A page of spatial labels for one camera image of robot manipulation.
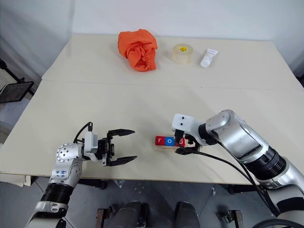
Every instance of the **table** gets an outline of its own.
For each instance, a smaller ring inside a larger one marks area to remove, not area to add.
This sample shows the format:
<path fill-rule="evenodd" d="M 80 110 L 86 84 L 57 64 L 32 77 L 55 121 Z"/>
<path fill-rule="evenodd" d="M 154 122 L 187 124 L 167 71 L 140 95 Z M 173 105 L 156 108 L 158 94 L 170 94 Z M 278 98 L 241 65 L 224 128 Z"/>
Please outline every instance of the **table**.
<path fill-rule="evenodd" d="M 304 172 L 304 90 L 271 42 L 157 38 L 158 69 L 139 73 L 131 70 L 109 45 L 116 39 L 117 36 L 104 35 L 72 37 L 43 76 L 1 148 L 2 173 L 49 176 L 58 146 L 71 142 L 78 130 L 91 121 L 99 137 L 117 128 L 135 130 L 135 134 L 114 137 L 113 143 L 116 158 L 138 158 L 116 167 L 84 162 L 83 178 L 248 184 L 243 176 L 219 161 L 160 152 L 153 146 L 157 134 L 173 134 L 171 122 L 175 113 L 205 121 L 227 108 L 242 116 Z M 168 56 L 171 47 L 180 42 L 191 44 L 201 53 L 204 48 L 218 49 L 219 54 L 209 69 L 198 66 L 200 55 L 194 56 L 192 64 L 177 65 Z M 233 49 L 242 56 L 237 67 L 231 66 L 235 60 L 229 58 Z M 268 64 L 258 58 L 255 67 L 251 67 L 246 59 L 252 61 L 257 56 L 268 59 Z M 223 73 L 222 66 L 226 67 L 225 75 L 219 75 Z M 218 145 L 202 150 L 236 164 Z"/>

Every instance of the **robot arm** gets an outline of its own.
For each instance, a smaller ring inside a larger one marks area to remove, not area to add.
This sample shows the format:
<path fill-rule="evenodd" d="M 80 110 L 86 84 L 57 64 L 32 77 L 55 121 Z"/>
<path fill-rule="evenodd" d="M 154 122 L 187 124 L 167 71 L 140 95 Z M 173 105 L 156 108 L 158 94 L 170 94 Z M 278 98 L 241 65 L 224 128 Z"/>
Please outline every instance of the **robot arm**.
<path fill-rule="evenodd" d="M 254 174 L 281 213 L 286 212 L 286 208 L 296 209 L 290 205 L 290 199 L 293 198 L 297 198 L 298 204 L 301 204 L 298 208 L 304 209 L 303 174 L 233 111 L 224 110 L 205 123 L 198 122 L 191 116 L 176 114 L 172 129 L 175 131 L 176 142 L 185 133 L 186 138 L 203 146 L 216 143 L 222 145 Z"/>
<path fill-rule="evenodd" d="M 86 127 L 85 139 L 77 137 Z M 26 224 L 26 228 L 64 228 L 66 222 L 62 219 L 66 215 L 68 202 L 77 185 L 81 173 L 82 162 L 102 160 L 103 166 L 116 166 L 126 164 L 137 156 L 118 158 L 112 161 L 114 156 L 113 136 L 129 135 L 131 130 L 118 129 L 109 131 L 106 138 L 98 140 L 98 135 L 92 132 L 93 124 L 87 123 L 77 134 L 73 143 L 65 143 L 56 151 L 56 164 L 52 170 L 45 194 L 37 203 L 34 212 Z"/>

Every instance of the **gray floor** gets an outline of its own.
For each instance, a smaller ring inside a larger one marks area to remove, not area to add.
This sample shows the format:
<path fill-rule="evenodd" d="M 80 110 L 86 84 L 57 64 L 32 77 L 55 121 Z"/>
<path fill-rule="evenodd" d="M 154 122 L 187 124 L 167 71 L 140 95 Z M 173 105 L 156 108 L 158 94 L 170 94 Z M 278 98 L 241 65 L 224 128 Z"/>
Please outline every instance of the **gray floor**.
<path fill-rule="evenodd" d="M 0 227 L 23 228 L 47 183 L 48 178 L 39 177 L 30 187 L 0 184 Z M 110 180 L 105 190 L 81 184 L 76 186 L 65 217 L 67 227 L 93 228 L 98 208 L 134 200 L 150 204 L 156 228 L 172 227 L 173 212 L 179 201 L 190 202 L 195 207 L 202 228 L 235 227 L 233 223 L 223 224 L 217 219 L 215 213 L 221 209 L 241 210 L 246 228 L 272 217 L 254 192 L 230 195 L 217 184 L 136 180 L 125 181 L 119 188 Z"/>

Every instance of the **crumpled orange fabric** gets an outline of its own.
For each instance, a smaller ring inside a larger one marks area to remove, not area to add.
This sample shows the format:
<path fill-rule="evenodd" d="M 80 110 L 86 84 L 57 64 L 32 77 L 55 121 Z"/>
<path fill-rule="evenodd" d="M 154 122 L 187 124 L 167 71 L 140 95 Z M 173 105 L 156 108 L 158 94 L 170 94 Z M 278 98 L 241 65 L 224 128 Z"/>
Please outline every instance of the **crumpled orange fabric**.
<path fill-rule="evenodd" d="M 157 43 L 145 29 L 136 32 L 121 32 L 118 35 L 119 53 L 129 60 L 130 67 L 137 71 L 155 70 L 154 61 Z"/>

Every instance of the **tape roll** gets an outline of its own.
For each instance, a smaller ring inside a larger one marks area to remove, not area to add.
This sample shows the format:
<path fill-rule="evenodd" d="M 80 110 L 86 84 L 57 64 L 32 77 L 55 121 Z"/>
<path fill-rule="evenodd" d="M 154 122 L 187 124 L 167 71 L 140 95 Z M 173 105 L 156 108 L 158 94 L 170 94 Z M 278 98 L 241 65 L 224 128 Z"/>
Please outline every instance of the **tape roll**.
<path fill-rule="evenodd" d="M 191 62 L 193 48 L 188 44 L 177 44 L 173 48 L 173 61 L 179 64 Z"/>

